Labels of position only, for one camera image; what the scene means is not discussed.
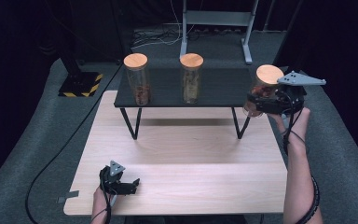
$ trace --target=jar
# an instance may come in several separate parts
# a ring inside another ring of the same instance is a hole
[[[135,103],[147,105],[151,100],[147,57],[141,53],[133,53],[124,59],[124,64]]]
[[[203,58],[195,53],[188,53],[180,58],[182,98],[186,104],[195,104],[200,97],[201,68]]]
[[[270,64],[259,66],[249,93],[256,98],[274,97],[280,77],[283,77],[283,71],[280,68]],[[243,112],[251,118],[258,118],[263,115],[263,112],[257,110],[255,103],[249,100],[244,104]]]

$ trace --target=black table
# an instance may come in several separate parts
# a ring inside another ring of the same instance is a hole
[[[143,107],[231,107],[237,136],[239,139],[242,138],[250,118],[246,119],[240,130],[234,107],[243,107],[246,101],[246,94],[252,84],[248,69],[203,68],[200,79],[200,97],[193,105],[182,101],[179,68],[150,68],[149,72],[152,94],[149,104],[137,105],[135,103],[125,71],[114,102],[115,107],[120,108],[133,139],[138,136]],[[126,107],[139,107],[135,131],[132,129]]]

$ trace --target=black stand base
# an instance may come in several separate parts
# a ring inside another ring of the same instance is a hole
[[[102,77],[102,74],[96,72],[81,72],[77,78],[68,76],[60,88],[59,96],[93,96],[100,85]]]

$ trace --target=round wooden lid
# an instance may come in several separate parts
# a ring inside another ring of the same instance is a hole
[[[260,81],[269,84],[276,85],[278,84],[278,78],[283,77],[283,71],[270,64],[264,64],[257,68],[256,74]]]
[[[199,68],[203,64],[203,58],[195,53],[188,53],[180,58],[180,63],[187,68]]]
[[[142,53],[133,53],[124,59],[124,64],[130,69],[139,69],[145,66],[147,57]]]

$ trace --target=gray tape piece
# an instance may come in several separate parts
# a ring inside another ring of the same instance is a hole
[[[67,192],[64,197],[58,197],[57,198],[57,203],[65,203],[66,199],[75,198],[77,196],[79,196],[79,191],[78,190],[72,191],[72,192]]]

